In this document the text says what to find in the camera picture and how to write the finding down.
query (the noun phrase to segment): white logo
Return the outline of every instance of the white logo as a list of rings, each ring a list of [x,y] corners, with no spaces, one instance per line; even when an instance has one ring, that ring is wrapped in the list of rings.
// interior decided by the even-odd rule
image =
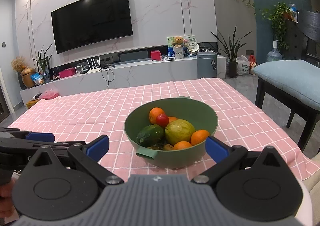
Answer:
[[[156,181],[156,182],[160,182],[161,180],[162,180],[162,177],[160,177],[160,176],[155,176],[153,178],[153,181]]]

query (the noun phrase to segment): black plant pot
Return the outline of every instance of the black plant pot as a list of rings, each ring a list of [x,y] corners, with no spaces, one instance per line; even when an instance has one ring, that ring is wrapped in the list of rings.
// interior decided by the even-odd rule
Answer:
[[[229,66],[229,77],[231,78],[237,78],[238,74],[237,74],[237,69],[238,69],[238,62],[229,62],[228,63]]]
[[[20,88],[21,88],[22,90],[26,89],[27,86],[24,85],[24,83],[23,83],[23,81],[22,81],[22,77],[21,77],[21,75],[20,75],[19,73],[18,73],[18,80],[19,80]]]

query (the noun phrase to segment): tomato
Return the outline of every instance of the tomato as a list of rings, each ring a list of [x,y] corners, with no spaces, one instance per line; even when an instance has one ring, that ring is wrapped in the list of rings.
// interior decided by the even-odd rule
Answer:
[[[159,114],[156,118],[156,123],[165,128],[169,123],[169,117],[165,114]]]

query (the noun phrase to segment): black flat screen tv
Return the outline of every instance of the black flat screen tv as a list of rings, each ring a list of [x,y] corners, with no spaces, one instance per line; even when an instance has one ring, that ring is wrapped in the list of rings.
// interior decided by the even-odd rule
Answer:
[[[129,0],[79,0],[51,13],[57,53],[132,36]]]

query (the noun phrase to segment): tablecloth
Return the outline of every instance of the tablecloth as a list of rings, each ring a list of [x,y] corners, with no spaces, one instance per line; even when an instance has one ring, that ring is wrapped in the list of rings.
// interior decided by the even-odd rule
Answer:
[[[209,155],[190,167],[158,168],[135,155],[124,133],[124,121],[135,108],[149,101],[181,95],[202,101],[216,111],[219,124],[215,137],[226,144],[242,145],[253,151],[272,145],[301,180],[319,170],[318,164],[308,159],[273,120],[219,78],[107,89],[40,100],[10,127],[50,132],[57,141],[91,142],[106,134],[110,138],[110,149],[99,163],[125,181],[131,174],[183,173],[192,179],[215,164]]]

